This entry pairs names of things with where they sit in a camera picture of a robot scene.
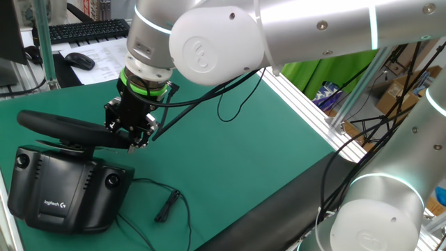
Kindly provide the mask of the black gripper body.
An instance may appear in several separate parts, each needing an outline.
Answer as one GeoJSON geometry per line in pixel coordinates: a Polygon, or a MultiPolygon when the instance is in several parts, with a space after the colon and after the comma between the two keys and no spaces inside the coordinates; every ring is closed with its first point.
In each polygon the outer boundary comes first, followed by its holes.
{"type": "Polygon", "coordinates": [[[148,128],[146,115],[151,112],[150,105],[135,98],[124,83],[118,82],[116,87],[121,97],[117,108],[121,125],[124,128],[148,128]]]}

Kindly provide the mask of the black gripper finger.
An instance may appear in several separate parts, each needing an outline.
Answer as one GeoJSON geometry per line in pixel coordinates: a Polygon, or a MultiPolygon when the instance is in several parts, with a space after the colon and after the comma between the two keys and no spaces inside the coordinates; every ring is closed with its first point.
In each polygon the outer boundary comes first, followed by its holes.
{"type": "Polygon", "coordinates": [[[112,133],[117,133],[121,129],[120,118],[121,97],[115,97],[105,104],[105,127],[112,133]]]}
{"type": "Polygon", "coordinates": [[[130,125],[128,132],[132,143],[128,153],[133,153],[136,149],[145,148],[148,145],[150,136],[158,129],[158,126],[159,123],[151,113],[147,113],[144,119],[136,125],[130,125]]]}

